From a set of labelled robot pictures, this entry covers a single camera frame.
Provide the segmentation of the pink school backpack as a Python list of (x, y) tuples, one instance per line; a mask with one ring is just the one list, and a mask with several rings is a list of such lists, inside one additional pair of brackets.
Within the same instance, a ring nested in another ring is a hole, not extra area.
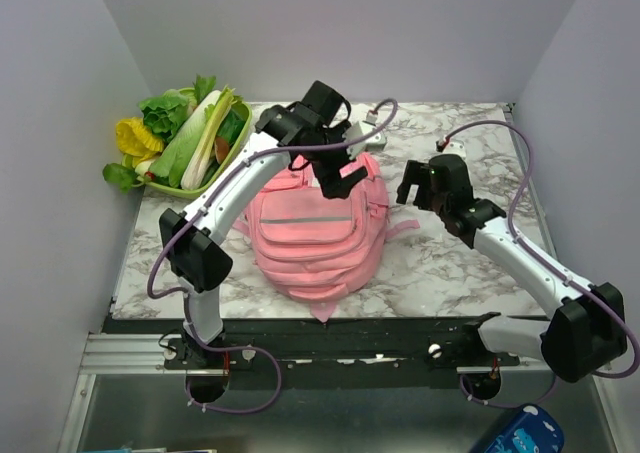
[(363, 288), (380, 265), (385, 243), (419, 228), (393, 224), (385, 181), (376, 159), (361, 154), (343, 168), (365, 171), (346, 199), (327, 199), (309, 167), (276, 174), (234, 222), (252, 244), (255, 262), (284, 296), (310, 307), (325, 323), (340, 300)]

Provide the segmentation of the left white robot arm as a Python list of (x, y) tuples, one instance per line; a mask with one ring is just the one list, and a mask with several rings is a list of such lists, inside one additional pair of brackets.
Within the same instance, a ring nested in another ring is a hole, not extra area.
[(187, 355), (201, 368), (214, 366), (222, 353), (219, 290), (233, 261), (221, 245), (233, 223), (269, 180), (302, 158), (328, 199), (345, 199), (364, 179), (362, 168), (342, 169), (381, 138), (376, 112), (352, 123), (334, 120), (349, 102), (316, 81), (303, 99), (264, 110), (242, 151), (221, 177), (182, 212), (166, 210), (159, 225), (167, 260), (179, 278), (184, 330), (192, 338)]

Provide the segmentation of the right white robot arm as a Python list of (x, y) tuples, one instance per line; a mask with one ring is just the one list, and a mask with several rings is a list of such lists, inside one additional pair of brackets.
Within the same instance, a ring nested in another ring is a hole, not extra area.
[(502, 267), (544, 311), (544, 320), (481, 316), (459, 343), (467, 362), (480, 365), (495, 353), (512, 353), (541, 360), (575, 383), (626, 352), (620, 291), (574, 274), (530, 243), (495, 203), (475, 197), (461, 157), (408, 161), (396, 200), (437, 215), (450, 235)]

